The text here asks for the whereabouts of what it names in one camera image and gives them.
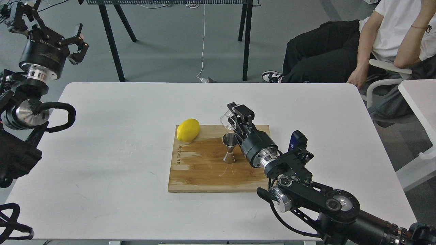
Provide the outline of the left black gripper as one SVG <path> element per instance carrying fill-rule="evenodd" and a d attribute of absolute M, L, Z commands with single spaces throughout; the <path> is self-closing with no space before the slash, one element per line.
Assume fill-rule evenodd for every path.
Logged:
<path fill-rule="evenodd" d="M 33 29 L 28 31 L 28 26 L 24 20 L 24 15 L 27 16 L 29 22 L 37 21 L 37 27 L 45 28 L 45 23 L 40 18 L 37 12 L 41 1 L 28 1 L 26 3 L 17 2 L 12 6 L 7 29 L 11 33 L 22 34 L 29 36 L 24 51 L 21 55 L 19 67 L 28 72 L 31 64 L 43 66 L 51 71 L 52 80 L 57 80 L 61 77 L 66 58 L 73 64 L 81 63 L 86 55 L 89 45 L 84 42 L 81 36 L 83 24 L 79 23 L 75 26 L 77 32 L 73 37 L 64 38 L 61 34 L 48 29 L 48 34 L 43 34 L 41 29 Z M 68 45 L 77 45 L 77 52 L 70 54 Z"/>

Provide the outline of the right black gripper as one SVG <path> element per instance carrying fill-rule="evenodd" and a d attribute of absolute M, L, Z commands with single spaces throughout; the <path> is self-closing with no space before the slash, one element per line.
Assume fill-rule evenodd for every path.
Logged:
<path fill-rule="evenodd" d="M 227 104 L 227 129 L 236 134 L 246 160 L 253 168 L 265 168 L 278 157 L 278 146 L 252 123 L 255 113 L 244 104 Z"/>

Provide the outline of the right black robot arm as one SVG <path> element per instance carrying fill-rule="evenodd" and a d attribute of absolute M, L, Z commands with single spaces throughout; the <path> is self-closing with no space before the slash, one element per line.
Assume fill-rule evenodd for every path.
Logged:
<path fill-rule="evenodd" d="M 278 221 L 289 230 L 320 238 L 324 244 L 344 245 L 434 245 L 435 227 L 413 223 L 405 229 L 361 210 L 351 193 L 314 182 L 306 164 L 314 157 L 307 138 L 296 130 L 288 151 L 282 153 L 271 137 L 252 122 L 255 113 L 231 102 L 225 127 L 253 168 L 262 168 L 268 188 L 257 195 L 269 203 Z"/>

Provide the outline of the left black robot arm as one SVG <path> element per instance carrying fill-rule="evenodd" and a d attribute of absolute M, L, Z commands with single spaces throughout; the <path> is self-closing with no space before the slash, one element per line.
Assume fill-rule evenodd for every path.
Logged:
<path fill-rule="evenodd" d="M 77 24 L 65 38 L 39 15 L 40 0 L 12 1 L 1 6 L 1 19 L 11 33 L 26 37 L 20 71 L 1 70 L 1 188 L 23 177 L 42 158 L 37 148 L 44 133 L 70 128 L 75 108 L 63 102 L 42 102 L 48 83 L 61 78 L 66 61 L 80 64 L 89 48 Z"/>

